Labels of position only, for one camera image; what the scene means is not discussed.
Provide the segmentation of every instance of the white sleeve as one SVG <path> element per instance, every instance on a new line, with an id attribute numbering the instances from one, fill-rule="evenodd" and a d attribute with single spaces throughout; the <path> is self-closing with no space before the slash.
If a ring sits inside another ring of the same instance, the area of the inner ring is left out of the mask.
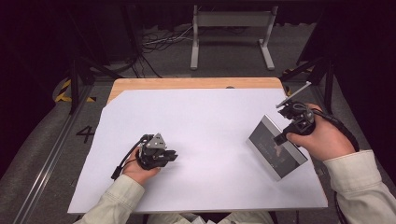
<path id="1" fill-rule="evenodd" d="M 75 224 L 126 223 L 144 189 L 127 175 L 119 178 L 102 195 L 99 203 Z"/>
<path id="2" fill-rule="evenodd" d="M 396 200 L 382 182 L 372 150 L 325 161 L 349 224 L 396 223 Z"/>

